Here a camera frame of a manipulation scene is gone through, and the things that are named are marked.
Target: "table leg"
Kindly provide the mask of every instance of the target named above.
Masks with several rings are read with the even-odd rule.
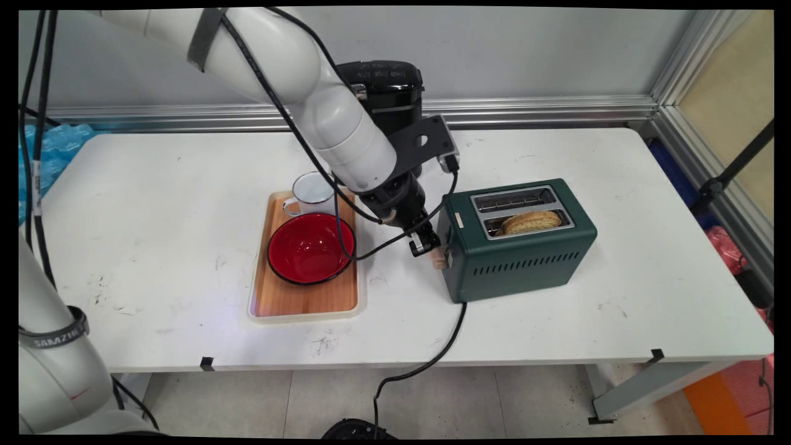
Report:
[[[595,397],[593,408],[596,410],[597,418],[618,420],[621,416],[650,405],[732,364],[731,362],[659,362],[650,365],[620,385],[614,387],[610,385],[608,390],[606,367],[609,365],[588,365],[585,369],[591,379]],[[602,390],[606,391],[603,394],[597,393]]]

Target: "toast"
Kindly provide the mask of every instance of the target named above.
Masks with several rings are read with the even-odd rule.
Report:
[[[504,234],[522,234],[533,230],[550,229],[562,224],[562,221],[553,211],[529,211],[514,215],[502,223]]]

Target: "mug handle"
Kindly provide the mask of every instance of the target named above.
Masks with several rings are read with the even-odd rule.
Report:
[[[288,215],[288,216],[299,216],[299,215],[302,215],[301,211],[294,212],[294,211],[290,211],[289,209],[286,208],[286,206],[289,206],[289,205],[291,205],[293,203],[298,203],[298,202],[299,202],[299,200],[296,197],[292,197],[292,198],[289,198],[289,199],[283,201],[283,211],[286,213],[286,215]]]

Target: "white robotic arm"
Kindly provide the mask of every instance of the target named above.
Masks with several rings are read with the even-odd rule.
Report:
[[[411,233],[415,256],[439,245],[423,208],[425,195],[409,172],[414,166],[410,161],[422,161],[412,155],[411,160],[399,163],[388,138],[338,78],[313,38],[263,8],[230,8],[225,14],[244,37],[280,101],[288,105],[300,133],[344,185],[365,198],[380,218],[395,215],[387,224],[405,231],[419,227]],[[203,9],[115,10],[100,15],[186,56]],[[222,27],[211,41],[202,68],[247,96],[268,101],[236,42]],[[445,128],[446,139],[440,138],[438,144],[445,147],[442,156],[448,157],[435,154],[443,169],[456,175],[455,147],[445,122],[440,116],[430,121],[429,125]],[[413,142],[401,140],[398,145]],[[81,324],[75,323],[80,315],[63,304],[20,234],[20,433],[150,429],[130,413],[91,416],[110,400],[112,384],[108,369],[81,332]]]
[[[203,9],[106,10],[101,16],[156,40],[187,58]],[[225,15],[308,144],[350,190],[369,191],[390,176],[396,151],[357,98],[332,70],[311,36],[263,8],[228,8]],[[220,27],[204,71],[242,94],[268,102],[264,90],[228,31]]]

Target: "green toaster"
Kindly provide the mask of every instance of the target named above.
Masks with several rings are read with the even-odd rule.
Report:
[[[504,234],[502,223],[529,211],[552,211],[560,226]],[[437,234],[447,248],[442,270],[453,302],[561,286],[585,257],[596,227],[563,179],[454,193]]]

